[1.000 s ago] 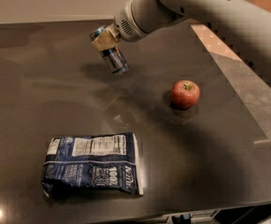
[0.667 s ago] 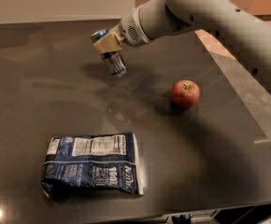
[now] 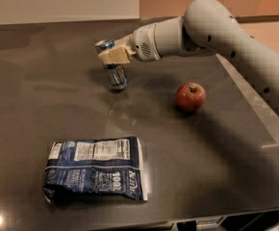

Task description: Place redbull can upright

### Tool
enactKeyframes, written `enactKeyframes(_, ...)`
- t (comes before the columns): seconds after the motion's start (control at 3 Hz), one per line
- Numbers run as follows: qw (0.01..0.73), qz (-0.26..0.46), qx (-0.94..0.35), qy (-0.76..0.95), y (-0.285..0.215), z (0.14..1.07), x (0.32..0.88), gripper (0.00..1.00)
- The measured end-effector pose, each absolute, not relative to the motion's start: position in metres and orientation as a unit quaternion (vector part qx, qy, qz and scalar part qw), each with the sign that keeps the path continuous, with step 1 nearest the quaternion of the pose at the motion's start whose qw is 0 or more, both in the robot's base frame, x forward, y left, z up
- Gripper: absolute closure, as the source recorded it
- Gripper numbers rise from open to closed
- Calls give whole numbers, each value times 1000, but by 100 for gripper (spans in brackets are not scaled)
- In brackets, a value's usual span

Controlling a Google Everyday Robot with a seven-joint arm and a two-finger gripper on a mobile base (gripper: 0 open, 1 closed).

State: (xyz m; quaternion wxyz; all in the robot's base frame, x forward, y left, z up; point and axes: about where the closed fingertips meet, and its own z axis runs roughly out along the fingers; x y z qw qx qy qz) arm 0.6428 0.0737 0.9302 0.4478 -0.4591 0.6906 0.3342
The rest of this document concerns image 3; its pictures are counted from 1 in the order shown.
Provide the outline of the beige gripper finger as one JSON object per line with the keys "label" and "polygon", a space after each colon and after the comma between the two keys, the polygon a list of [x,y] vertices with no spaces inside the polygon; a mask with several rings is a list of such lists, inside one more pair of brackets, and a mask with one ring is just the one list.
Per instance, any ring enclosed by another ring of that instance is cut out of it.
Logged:
{"label": "beige gripper finger", "polygon": [[126,47],[131,47],[133,45],[133,35],[129,34],[123,38],[118,38],[114,41],[115,46],[124,45]]}
{"label": "beige gripper finger", "polygon": [[134,51],[126,45],[118,45],[112,48],[100,48],[98,57],[103,64],[129,64]]}

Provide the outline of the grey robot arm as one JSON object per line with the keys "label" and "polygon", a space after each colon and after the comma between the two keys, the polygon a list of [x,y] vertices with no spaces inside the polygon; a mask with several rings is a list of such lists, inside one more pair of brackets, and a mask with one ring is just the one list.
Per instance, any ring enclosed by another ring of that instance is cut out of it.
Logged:
{"label": "grey robot arm", "polygon": [[195,0],[182,17],[138,28],[117,40],[95,44],[104,65],[111,65],[111,85],[121,89],[123,66],[133,58],[141,62],[164,57],[202,56],[225,58],[279,116],[279,53],[249,35],[216,0]]}

